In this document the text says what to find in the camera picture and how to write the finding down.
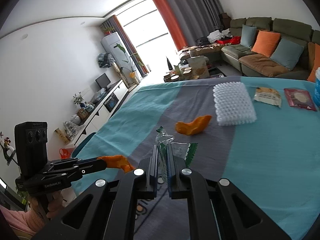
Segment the left hand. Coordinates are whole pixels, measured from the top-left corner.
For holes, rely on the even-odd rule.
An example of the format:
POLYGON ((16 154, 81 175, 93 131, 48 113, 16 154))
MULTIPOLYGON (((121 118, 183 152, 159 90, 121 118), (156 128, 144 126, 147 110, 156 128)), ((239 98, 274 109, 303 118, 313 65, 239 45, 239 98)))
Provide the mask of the left hand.
POLYGON ((63 195, 61 191, 56 191, 52 193, 53 200, 48 204, 48 212, 45 216, 42 215, 41 211, 39 210, 38 201, 36 198, 29 196, 29 202, 31 204, 31 208, 42 218, 45 217, 48 219, 52 219, 58 215, 58 213, 63 209, 63 195))

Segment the pink sleeved forearm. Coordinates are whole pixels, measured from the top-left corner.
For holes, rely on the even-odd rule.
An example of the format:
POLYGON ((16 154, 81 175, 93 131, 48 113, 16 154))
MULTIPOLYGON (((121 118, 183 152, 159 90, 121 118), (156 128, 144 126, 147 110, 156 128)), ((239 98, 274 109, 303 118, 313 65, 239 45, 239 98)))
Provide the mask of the pink sleeved forearm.
POLYGON ((30 210, 14 211, 1 206, 1 212, 18 237, 32 237, 45 226, 45 220, 31 206, 30 210))

